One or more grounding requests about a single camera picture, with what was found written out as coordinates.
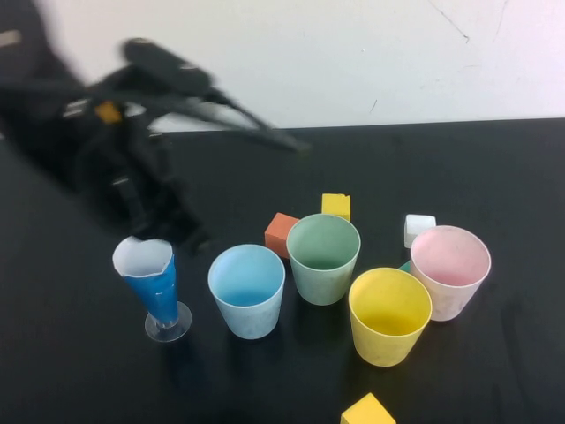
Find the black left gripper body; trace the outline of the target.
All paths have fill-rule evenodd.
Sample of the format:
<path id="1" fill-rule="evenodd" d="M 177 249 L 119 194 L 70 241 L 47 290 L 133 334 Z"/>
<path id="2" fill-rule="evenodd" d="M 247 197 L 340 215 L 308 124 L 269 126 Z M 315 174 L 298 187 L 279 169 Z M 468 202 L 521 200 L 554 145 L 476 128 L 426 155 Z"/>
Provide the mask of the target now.
<path id="1" fill-rule="evenodd" d="M 171 145 L 160 133 L 108 129 L 77 155 L 77 189 L 83 204 L 115 230 L 132 230 L 144 214 L 171 213 L 177 230 L 185 208 L 173 176 Z"/>

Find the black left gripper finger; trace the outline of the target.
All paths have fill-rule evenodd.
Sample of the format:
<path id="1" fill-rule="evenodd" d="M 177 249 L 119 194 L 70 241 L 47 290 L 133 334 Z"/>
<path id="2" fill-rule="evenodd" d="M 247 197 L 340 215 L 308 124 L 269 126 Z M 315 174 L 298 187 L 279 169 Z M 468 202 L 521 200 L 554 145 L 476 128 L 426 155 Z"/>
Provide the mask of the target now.
<path id="1" fill-rule="evenodd" d="M 162 239 L 175 243 L 175 220 L 171 213 L 144 214 L 133 225 L 132 235 L 141 240 Z"/>
<path id="2" fill-rule="evenodd" d="M 204 251 L 210 242 L 206 227 L 190 209 L 183 208 L 177 219 L 177 244 L 190 254 Z"/>

